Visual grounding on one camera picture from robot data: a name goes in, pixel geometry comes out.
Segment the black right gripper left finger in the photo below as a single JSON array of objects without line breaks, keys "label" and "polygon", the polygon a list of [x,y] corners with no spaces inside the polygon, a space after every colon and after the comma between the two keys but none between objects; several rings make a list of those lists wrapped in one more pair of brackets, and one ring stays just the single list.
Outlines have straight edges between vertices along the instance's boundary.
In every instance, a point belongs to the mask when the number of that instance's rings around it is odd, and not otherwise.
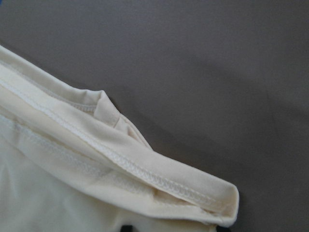
[{"label": "black right gripper left finger", "polygon": [[123,225],[120,232],[132,232],[132,225]]}]

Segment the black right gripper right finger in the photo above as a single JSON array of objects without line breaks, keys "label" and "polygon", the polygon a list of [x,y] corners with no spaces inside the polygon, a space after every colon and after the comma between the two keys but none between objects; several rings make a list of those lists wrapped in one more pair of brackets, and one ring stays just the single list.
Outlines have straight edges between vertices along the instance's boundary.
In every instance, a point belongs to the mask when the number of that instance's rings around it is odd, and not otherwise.
[{"label": "black right gripper right finger", "polygon": [[231,229],[230,228],[226,228],[226,227],[217,226],[216,227],[216,231],[217,232],[231,232]]}]

